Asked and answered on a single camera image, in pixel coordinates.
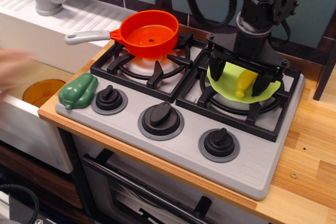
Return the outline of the blurred human hand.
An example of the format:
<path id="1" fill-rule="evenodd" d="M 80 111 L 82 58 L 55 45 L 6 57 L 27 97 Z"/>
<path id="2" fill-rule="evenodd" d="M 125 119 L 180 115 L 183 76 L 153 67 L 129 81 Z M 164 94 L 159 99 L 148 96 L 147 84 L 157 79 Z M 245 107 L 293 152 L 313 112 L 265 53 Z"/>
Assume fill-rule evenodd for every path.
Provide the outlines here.
<path id="1" fill-rule="evenodd" d="M 25 51 L 1 49 L 1 92 L 17 87 L 34 68 L 34 58 Z"/>

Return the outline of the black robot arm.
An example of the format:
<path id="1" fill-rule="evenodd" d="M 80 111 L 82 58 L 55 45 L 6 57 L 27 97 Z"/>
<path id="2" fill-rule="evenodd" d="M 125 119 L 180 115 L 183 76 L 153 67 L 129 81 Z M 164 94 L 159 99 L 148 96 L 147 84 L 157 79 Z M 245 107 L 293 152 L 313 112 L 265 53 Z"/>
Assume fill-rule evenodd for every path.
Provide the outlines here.
<path id="1" fill-rule="evenodd" d="M 279 46 L 271 42 L 275 26 L 282 25 L 290 34 L 286 18 L 295 14 L 297 0 L 243 0 L 241 11 L 236 17 L 237 32 L 229 35 L 209 34 L 208 45 L 211 78 L 218 81 L 225 64 L 230 62 L 258 74 L 252 95 L 261 95 L 282 74 L 290 63 L 276 52 Z"/>

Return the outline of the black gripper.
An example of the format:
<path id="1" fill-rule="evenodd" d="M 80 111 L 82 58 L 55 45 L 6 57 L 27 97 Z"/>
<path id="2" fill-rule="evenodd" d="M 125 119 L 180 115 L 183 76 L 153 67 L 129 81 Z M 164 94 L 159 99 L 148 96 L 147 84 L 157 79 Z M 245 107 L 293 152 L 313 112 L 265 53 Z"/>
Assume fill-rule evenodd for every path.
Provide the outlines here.
<path id="1" fill-rule="evenodd" d="M 210 76 L 218 81 L 227 62 L 258 73 L 252 96 L 260 96 L 269 85 L 290 67 L 287 59 L 273 49 L 269 36 L 274 27 L 272 13 L 238 13 L 237 32 L 210 33 L 206 36 L 211 48 Z"/>

